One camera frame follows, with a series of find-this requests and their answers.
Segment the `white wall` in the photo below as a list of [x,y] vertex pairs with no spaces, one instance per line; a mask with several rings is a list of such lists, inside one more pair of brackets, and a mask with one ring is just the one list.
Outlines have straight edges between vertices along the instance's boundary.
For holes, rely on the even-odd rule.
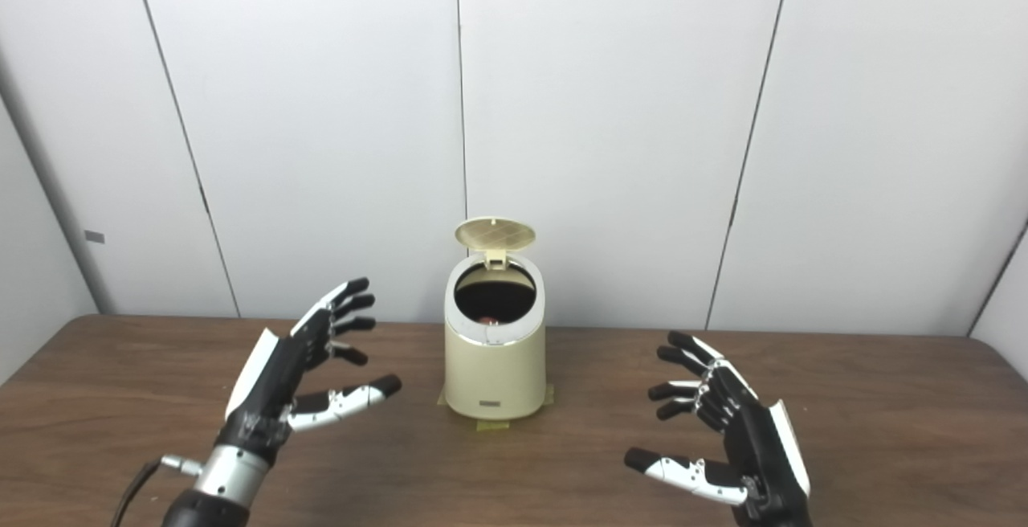
[[[554,325],[704,325],[778,0],[150,3],[244,315],[438,319],[469,213],[537,227]],[[785,0],[710,327],[966,333],[1025,3]],[[102,307],[234,314],[143,0],[0,0],[0,90]]]
[[0,384],[69,319],[97,310],[0,103]]
[[142,0],[0,0],[0,84],[104,310],[235,315]]
[[441,319],[464,250],[456,0],[149,0],[243,315],[367,274]]
[[711,329],[966,334],[1028,217],[1028,0],[784,0]]
[[703,327],[778,0],[461,0],[468,209],[548,322]]
[[1028,379],[1028,246],[1024,244],[1022,238],[971,336],[990,344]]

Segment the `silver metal joint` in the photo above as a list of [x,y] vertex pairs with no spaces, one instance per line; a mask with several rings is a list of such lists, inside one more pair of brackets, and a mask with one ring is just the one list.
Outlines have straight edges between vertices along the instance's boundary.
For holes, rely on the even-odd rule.
[[193,489],[250,509],[268,468],[264,459],[249,451],[218,446],[211,451]]
[[170,466],[182,475],[190,477],[199,477],[204,473],[203,463],[178,455],[164,455],[160,457],[160,464]]

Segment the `robot finger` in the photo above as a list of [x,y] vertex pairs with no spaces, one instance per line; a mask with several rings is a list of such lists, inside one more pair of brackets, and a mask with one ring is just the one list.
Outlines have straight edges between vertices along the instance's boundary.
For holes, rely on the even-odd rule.
[[690,354],[694,355],[696,359],[700,360],[701,363],[704,363],[704,365],[707,366],[715,360],[725,359],[722,352],[718,352],[714,348],[704,343],[704,341],[701,341],[698,337],[694,337],[691,334],[678,333],[675,330],[671,330],[670,333],[667,333],[667,343],[671,344],[671,346],[678,347],[682,348],[682,350],[690,352]]
[[402,385],[396,374],[387,374],[367,384],[297,397],[293,400],[286,422],[295,431],[337,423],[342,418],[356,415],[389,399]]
[[717,380],[720,390],[727,392],[736,405],[757,401],[757,392],[728,360],[718,360],[705,380]]
[[371,318],[370,315],[357,315],[355,318],[338,319],[338,322],[332,323],[332,336],[337,337],[339,334],[348,333],[350,330],[371,330],[374,327],[375,319]]
[[338,322],[355,310],[364,310],[364,308],[370,308],[375,304],[374,294],[357,294],[355,297],[348,297],[342,301],[339,306],[334,307],[332,311],[332,322]]
[[695,399],[699,385],[700,381],[666,381],[666,383],[654,385],[647,391],[647,394],[650,396],[650,400],[665,400],[672,397]]
[[725,407],[717,404],[705,403],[699,400],[696,407],[696,417],[708,425],[711,430],[724,435],[728,424],[732,421],[732,416],[725,412]]
[[297,319],[296,325],[289,332],[289,336],[294,337],[301,331],[304,333],[318,333],[331,323],[332,308],[339,306],[345,299],[357,293],[363,293],[368,289],[368,278],[356,278],[338,285],[330,293],[325,294],[322,299],[316,301],[314,306],[306,311],[302,318]]
[[358,367],[363,367],[368,363],[368,355],[364,354],[357,348],[350,346],[346,343],[341,343],[341,341],[331,341],[328,348],[330,348],[332,353],[332,359],[342,359],[345,362],[353,363]]
[[657,357],[663,360],[665,363],[675,363],[675,365],[686,367],[690,373],[696,374],[697,377],[702,377],[707,370],[706,364],[702,360],[699,360],[697,355],[673,346],[657,348]]
[[657,409],[657,418],[662,421],[666,421],[668,418],[674,417],[682,413],[692,413],[696,409],[695,399],[672,399],[665,405],[661,405]]
[[338,285],[331,293],[327,293],[322,298],[322,303],[327,308],[334,308],[343,303],[348,297],[356,296],[356,294],[363,293],[364,290],[368,289],[371,283],[368,278],[356,278],[355,280],[348,280]]
[[633,448],[625,453],[625,465],[657,481],[724,504],[740,505],[748,495],[742,478],[727,463],[703,459],[692,462],[686,457],[667,457]]
[[726,384],[725,377],[721,374],[725,372],[725,369],[714,369],[707,373],[704,377],[704,383],[708,388],[710,400],[717,400],[718,403],[728,408],[730,414],[735,413],[739,410],[739,399],[734,394],[733,388]]

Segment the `trash can lid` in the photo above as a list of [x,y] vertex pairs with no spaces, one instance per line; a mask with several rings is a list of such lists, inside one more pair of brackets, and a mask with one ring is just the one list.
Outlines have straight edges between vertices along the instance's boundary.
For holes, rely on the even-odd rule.
[[466,249],[476,252],[516,253],[536,241],[536,230],[524,223],[514,222],[497,216],[482,216],[470,219],[456,227],[456,241]]

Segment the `lid hinge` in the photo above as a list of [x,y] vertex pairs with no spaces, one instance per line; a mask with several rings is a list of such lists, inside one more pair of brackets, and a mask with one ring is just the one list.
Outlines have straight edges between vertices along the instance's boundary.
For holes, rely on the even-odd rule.
[[485,250],[485,270],[507,270],[507,250]]

